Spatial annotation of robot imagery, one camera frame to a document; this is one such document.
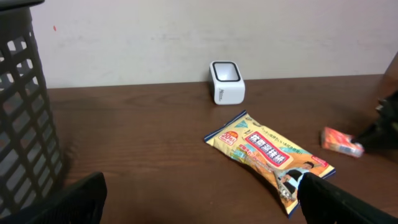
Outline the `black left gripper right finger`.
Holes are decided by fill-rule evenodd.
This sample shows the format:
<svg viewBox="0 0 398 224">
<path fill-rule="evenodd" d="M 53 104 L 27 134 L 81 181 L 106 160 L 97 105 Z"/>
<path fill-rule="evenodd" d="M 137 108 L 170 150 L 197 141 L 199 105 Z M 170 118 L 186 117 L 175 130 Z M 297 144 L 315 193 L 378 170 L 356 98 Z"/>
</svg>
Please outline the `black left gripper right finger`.
<svg viewBox="0 0 398 224">
<path fill-rule="evenodd" d="M 308 224 L 397 224 L 397 218 L 313 173 L 303 175 L 298 201 Z"/>
</svg>

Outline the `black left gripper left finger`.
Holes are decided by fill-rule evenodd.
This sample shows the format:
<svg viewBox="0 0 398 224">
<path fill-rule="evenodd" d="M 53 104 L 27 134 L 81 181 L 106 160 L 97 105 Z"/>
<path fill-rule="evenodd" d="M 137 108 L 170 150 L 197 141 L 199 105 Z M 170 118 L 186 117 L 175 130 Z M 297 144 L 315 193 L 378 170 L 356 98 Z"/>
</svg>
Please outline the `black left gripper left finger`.
<svg viewBox="0 0 398 224">
<path fill-rule="evenodd" d="M 99 224 L 107 197 L 104 174 L 94 172 L 1 219 L 1 224 Z"/>
</svg>

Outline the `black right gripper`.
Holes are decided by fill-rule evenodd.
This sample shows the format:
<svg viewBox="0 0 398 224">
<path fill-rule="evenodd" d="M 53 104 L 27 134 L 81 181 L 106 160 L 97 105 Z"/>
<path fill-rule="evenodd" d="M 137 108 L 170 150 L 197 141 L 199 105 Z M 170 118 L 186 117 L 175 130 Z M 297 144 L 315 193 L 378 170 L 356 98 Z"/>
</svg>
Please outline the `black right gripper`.
<svg viewBox="0 0 398 224">
<path fill-rule="evenodd" d="M 397 91 L 379 99 L 376 111 L 378 119 L 351 142 L 362 145 L 366 151 L 397 149 Z"/>
</svg>

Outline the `small orange sachet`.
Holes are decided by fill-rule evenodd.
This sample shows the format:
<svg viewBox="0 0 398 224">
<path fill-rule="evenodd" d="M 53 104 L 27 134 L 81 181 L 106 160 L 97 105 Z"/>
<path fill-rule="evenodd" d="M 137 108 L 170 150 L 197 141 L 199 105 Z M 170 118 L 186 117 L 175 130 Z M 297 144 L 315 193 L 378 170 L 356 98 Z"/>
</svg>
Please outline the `small orange sachet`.
<svg viewBox="0 0 398 224">
<path fill-rule="evenodd" d="M 329 151 L 339 152 L 347 156 L 359 158 L 364 149 L 360 143 L 352 143 L 352 135 L 325 127 L 321 133 L 321 147 Z"/>
</svg>

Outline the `yellow snack bag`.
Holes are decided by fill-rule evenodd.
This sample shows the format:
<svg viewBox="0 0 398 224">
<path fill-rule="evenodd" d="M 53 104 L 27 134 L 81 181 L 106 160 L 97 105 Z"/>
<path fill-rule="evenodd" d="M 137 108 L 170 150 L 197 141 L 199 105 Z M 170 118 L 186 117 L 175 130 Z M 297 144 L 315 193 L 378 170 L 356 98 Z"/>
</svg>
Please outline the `yellow snack bag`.
<svg viewBox="0 0 398 224">
<path fill-rule="evenodd" d="M 276 188 L 288 216 L 299 206 L 299 183 L 306 173 L 322 179 L 335 173 L 332 165 L 259 124 L 245 110 L 204 141 L 263 176 Z"/>
</svg>

